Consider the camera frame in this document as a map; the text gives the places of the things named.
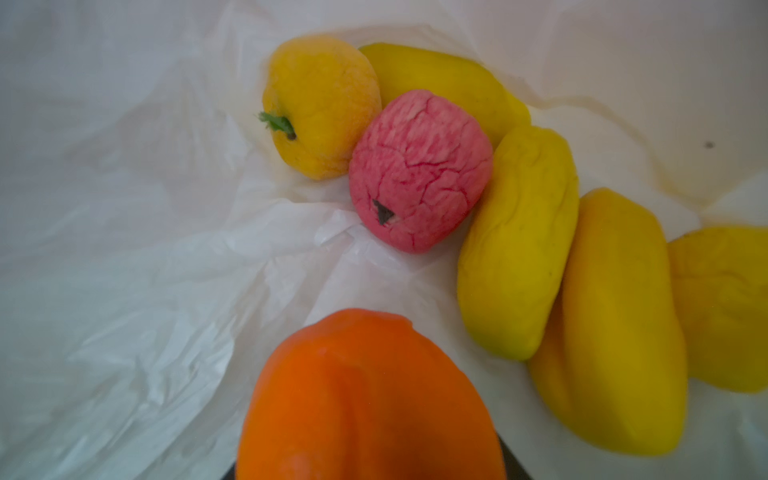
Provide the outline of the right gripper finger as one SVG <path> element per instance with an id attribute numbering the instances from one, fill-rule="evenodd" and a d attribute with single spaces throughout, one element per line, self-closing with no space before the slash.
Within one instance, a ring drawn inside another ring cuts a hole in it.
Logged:
<path id="1" fill-rule="evenodd" d="M 506 478 L 508 480 L 532 480 L 531 476 L 524 469 L 503 439 L 498 437 L 498 440 L 503 454 Z"/>

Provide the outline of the orange toy fruit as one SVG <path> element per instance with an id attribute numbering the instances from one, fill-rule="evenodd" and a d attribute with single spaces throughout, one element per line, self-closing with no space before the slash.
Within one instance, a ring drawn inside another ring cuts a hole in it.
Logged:
<path id="1" fill-rule="evenodd" d="M 490 414 L 407 318 L 346 309 L 285 339 L 243 424 L 239 479 L 502 479 Z"/>

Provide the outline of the white plastic bag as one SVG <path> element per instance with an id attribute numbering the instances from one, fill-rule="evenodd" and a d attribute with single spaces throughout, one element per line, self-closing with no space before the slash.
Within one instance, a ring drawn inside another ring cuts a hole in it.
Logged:
<path id="1" fill-rule="evenodd" d="M 583 191 L 669 237 L 767 220 L 763 1 L 5 1 L 2 477 L 219 479 L 271 351 L 358 307 L 450 355 L 533 478 L 765 478 L 765 394 L 695 381 L 674 453 L 596 449 L 467 336 L 460 234 L 400 253 L 344 179 L 281 161 L 265 63 L 321 32 L 483 63 L 567 139 Z"/>

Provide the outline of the yellow toy fruit right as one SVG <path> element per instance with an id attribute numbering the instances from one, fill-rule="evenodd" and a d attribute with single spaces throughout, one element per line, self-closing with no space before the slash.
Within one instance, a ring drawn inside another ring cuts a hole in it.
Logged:
<path id="1" fill-rule="evenodd" d="M 667 245 L 689 375 L 720 389 L 767 388 L 767 229 L 720 226 Z"/>

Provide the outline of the yellow toy fruit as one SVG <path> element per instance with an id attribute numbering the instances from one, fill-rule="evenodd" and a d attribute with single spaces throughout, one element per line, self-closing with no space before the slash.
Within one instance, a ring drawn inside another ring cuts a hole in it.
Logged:
<path id="1" fill-rule="evenodd" d="M 373 66 L 382 104 L 411 90 L 428 90 L 472 115 L 496 146 L 513 128 L 531 123 L 527 106 L 481 64 L 441 52 L 389 43 L 360 48 Z"/>
<path id="2" fill-rule="evenodd" d="M 720 226 L 667 245 L 689 375 L 720 389 L 767 388 L 767 229 Z"/>

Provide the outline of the pink red toy fruit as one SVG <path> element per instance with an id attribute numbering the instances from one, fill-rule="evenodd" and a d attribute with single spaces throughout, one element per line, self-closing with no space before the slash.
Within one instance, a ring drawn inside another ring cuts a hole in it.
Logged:
<path id="1" fill-rule="evenodd" d="M 428 90 L 412 90 L 389 103 L 356 145 L 350 196 L 374 236 L 420 254 L 464 221 L 492 168 L 491 142 L 475 118 Z"/>

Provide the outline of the yellow orange toy mango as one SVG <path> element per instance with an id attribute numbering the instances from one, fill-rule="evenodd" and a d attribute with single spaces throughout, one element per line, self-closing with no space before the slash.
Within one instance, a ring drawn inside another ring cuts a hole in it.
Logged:
<path id="1" fill-rule="evenodd" d="M 528 369 L 552 413 L 606 450 L 673 451 L 687 409 L 686 344 L 657 217 L 608 188 L 582 197 L 561 289 Z"/>

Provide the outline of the yellow toy pepper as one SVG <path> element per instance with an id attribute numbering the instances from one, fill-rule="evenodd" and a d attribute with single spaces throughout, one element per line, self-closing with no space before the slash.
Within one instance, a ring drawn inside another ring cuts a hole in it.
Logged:
<path id="1" fill-rule="evenodd" d="M 326 180 L 347 173 L 356 144 L 381 109 L 370 61 L 338 38 L 310 35 L 282 43 L 270 56 L 257 118 L 288 166 Z"/>

